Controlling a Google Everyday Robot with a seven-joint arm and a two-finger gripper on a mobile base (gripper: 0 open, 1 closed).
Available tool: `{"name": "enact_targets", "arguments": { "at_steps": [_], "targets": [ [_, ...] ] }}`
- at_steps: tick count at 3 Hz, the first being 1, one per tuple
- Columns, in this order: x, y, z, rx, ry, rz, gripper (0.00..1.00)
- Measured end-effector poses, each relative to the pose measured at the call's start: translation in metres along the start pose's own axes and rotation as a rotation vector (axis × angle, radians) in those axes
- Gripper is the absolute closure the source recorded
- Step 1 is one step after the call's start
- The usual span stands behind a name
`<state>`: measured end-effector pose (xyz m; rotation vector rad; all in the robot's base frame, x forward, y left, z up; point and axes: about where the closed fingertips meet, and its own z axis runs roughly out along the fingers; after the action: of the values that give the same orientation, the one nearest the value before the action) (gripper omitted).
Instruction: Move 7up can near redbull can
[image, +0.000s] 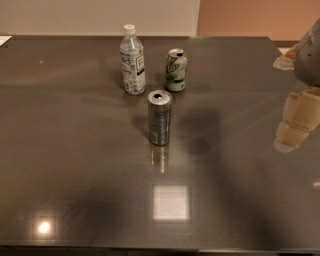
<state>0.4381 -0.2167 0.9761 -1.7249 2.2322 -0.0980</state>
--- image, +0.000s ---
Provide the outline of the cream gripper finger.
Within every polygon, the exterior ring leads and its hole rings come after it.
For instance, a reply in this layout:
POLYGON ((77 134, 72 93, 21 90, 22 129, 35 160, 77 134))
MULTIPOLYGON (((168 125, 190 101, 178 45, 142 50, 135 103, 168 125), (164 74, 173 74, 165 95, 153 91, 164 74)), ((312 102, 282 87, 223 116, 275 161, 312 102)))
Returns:
POLYGON ((273 67, 279 70, 289 71, 294 69, 296 54, 298 50, 298 44, 288 48, 280 57, 278 57, 273 67))
POLYGON ((286 100, 274 148, 282 153, 297 149, 320 125, 320 88, 291 92, 286 100))

